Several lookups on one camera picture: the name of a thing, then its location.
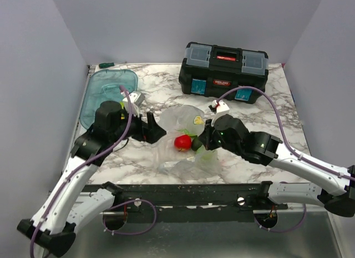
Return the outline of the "red fake apple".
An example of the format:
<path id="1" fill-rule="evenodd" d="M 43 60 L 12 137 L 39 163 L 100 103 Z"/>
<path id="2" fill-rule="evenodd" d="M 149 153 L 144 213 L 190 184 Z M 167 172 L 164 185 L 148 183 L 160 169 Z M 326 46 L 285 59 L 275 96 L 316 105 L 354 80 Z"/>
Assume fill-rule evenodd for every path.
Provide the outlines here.
<path id="1" fill-rule="evenodd" d="M 188 151 L 191 149 L 191 137 L 187 134 L 176 137 L 174 140 L 174 147 L 178 151 Z"/>

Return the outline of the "translucent plastic bag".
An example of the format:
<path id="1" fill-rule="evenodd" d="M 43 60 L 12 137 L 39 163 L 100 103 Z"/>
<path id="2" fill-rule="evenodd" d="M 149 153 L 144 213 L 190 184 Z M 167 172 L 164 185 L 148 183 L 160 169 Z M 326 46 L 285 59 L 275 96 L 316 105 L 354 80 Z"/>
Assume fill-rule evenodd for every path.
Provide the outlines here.
<path id="1" fill-rule="evenodd" d="M 183 180 L 211 178 L 221 173 L 217 151 L 193 142 L 205 128 L 202 110 L 192 105 L 168 107 L 160 114 L 158 125 L 166 131 L 153 147 L 158 172 Z"/>

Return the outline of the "yellow fake lemon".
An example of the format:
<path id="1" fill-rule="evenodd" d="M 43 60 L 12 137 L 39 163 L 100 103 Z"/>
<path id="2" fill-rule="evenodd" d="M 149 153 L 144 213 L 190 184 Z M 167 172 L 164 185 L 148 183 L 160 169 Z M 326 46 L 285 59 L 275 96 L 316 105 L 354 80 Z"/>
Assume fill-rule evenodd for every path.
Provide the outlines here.
<path id="1" fill-rule="evenodd" d="M 120 106 L 121 106 L 121 120 L 124 120 L 125 119 L 125 105 L 123 102 L 120 102 Z"/>

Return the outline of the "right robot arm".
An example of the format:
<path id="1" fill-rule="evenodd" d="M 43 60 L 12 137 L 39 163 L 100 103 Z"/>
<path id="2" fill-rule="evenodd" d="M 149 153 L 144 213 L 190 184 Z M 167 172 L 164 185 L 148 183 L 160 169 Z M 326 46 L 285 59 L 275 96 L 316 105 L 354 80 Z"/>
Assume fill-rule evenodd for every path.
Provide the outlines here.
<path id="1" fill-rule="evenodd" d="M 229 114 L 207 120 L 201 135 L 192 141 L 193 150 L 223 148 L 251 164 L 279 168 L 306 183 L 270 183 L 255 195 L 256 205 L 299 203 L 324 207 L 342 217 L 354 216 L 354 167 L 321 161 L 262 131 L 248 131 L 240 119 Z"/>

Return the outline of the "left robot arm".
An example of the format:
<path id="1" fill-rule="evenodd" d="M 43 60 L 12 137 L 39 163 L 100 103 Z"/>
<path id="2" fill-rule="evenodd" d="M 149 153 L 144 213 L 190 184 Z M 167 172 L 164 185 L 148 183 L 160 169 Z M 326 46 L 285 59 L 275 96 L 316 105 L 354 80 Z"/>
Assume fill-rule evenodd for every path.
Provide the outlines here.
<path id="1" fill-rule="evenodd" d="M 88 180 L 106 157 L 124 139 L 133 138 L 156 143 L 166 131 L 155 121 L 153 113 L 144 122 L 134 113 L 134 104 L 115 101 L 101 103 L 94 123 L 75 140 L 67 166 L 43 206 L 30 219 L 19 222 L 17 229 L 30 239 L 31 257 L 62 257 L 72 246 L 79 230 L 99 213 L 119 210 L 123 191 L 105 183 L 96 194 L 79 206 L 75 202 Z"/>

